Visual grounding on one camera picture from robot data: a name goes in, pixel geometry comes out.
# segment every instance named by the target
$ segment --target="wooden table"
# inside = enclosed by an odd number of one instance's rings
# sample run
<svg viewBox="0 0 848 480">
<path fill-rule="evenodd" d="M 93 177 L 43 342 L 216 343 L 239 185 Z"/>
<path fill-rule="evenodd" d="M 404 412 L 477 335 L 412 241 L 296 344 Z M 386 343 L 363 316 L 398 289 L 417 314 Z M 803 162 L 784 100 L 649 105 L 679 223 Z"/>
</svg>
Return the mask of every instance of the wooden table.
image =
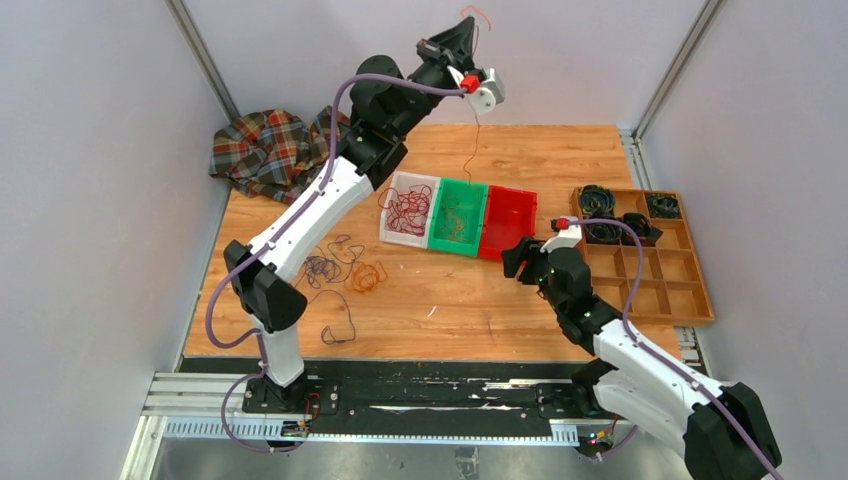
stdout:
<svg viewBox="0 0 848 480">
<path fill-rule="evenodd" d="M 409 136 L 409 154 L 400 170 L 466 179 L 462 165 L 474 151 L 476 126 L 420 126 Z M 626 157 L 614 127 L 483 126 L 477 156 L 468 165 L 473 181 L 530 190 L 538 194 L 537 236 L 550 232 L 550 219 L 570 213 L 576 186 L 599 183 L 632 187 Z M 356 324 L 355 341 L 325 345 L 325 325 L 334 334 L 351 333 L 341 299 L 325 294 L 300 319 L 304 357 L 444 359 L 491 361 L 586 361 L 591 357 L 569 343 L 550 306 L 536 289 L 503 277 L 498 262 L 383 243 L 378 240 L 377 194 L 357 205 L 327 235 L 324 247 L 348 234 L 366 247 L 362 260 L 382 262 L 388 280 L 370 292 L 342 284 Z M 256 342 L 219 350 L 206 338 L 203 318 L 209 296 L 226 274 L 222 252 L 237 239 L 247 243 L 286 207 L 263 197 L 233 192 L 200 295 L 185 355 L 258 355 Z M 318 290 L 301 282 L 308 299 Z M 250 328 L 230 288 L 214 311 L 218 337 L 229 341 Z M 661 347 L 680 356 L 673 327 L 641 326 Z"/>
</svg>

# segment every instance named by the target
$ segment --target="gray floor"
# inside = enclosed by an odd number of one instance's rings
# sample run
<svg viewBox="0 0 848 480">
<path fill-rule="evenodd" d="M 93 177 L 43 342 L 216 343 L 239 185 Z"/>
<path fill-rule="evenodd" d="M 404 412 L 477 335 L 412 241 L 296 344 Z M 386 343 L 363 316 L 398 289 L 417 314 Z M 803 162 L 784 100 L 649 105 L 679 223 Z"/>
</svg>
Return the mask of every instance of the gray floor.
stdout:
<svg viewBox="0 0 848 480">
<path fill-rule="evenodd" d="M 231 479 L 690 479 L 683 461 L 637 434 L 595 465 L 572 448 L 309 443 L 290 454 L 257 454 L 228 440 L 166 439 L 158 480 Z"/>
</svg>

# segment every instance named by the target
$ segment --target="white wall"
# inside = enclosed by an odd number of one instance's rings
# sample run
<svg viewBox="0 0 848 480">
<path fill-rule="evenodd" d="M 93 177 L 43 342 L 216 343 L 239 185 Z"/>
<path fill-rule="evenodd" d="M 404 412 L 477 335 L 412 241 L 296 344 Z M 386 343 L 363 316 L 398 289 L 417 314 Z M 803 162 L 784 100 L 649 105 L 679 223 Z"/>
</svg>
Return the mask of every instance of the white wall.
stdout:
<svg viewBox="0 0 848 480">
<path fill-rule="evenodd" d="M 177 354 L 226 187 L 226 120 L 164 2 L 0 15 L 0 465 L 114 479 Z"/>
<path fill-rule="evenodd" d="M 844 478 L 848 3 L 726 2 L 646 149 L 680 190 L 718 376 L 760 394 L 786 478 Z"/>
<path fill-rule="evenodd" d="M 285 108 L 311 119 L 375 54 L 404 75 L 415 44 L 455 25 L 468 0 L 187 0 L 242 114 Z M 481 122 L 633 127 L 703 0 L 484 0 L 475 60 L 495 67 L 507 101 Z M 430 123 L 473 123 L 445 102 Z"/>
</svg>

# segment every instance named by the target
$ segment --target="plaid cloth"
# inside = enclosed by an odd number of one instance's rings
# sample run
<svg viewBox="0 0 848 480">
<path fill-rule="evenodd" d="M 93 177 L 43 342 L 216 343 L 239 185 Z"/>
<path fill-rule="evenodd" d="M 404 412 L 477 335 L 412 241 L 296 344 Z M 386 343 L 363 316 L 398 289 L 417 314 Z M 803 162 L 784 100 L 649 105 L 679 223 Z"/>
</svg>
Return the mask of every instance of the plaid cloth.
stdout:
<svg viewBox="0 0 848 480">
<path fill-rule="evenodd" d="M 239 192 L 290 204 L 303 193 L 329 157 L 327 107 L 308 128 L 284 110 L 245 115 L 215 133 L 209 175 L 225 178 Z M 350 121 L 339 114 L 339 138 Z"/>
</svg>

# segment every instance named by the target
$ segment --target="green bin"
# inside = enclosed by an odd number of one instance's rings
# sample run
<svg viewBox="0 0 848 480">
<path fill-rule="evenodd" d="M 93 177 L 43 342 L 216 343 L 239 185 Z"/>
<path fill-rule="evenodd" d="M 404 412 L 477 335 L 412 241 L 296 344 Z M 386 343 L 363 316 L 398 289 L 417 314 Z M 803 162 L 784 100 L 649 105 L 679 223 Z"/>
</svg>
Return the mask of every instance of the green bin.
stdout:
<svg viewBox="0 0 848 480">
<path fill-rule="evenodd" d="M 443 178 L 427 248 L 476 257 L 489 186 Z"/>
</svg>

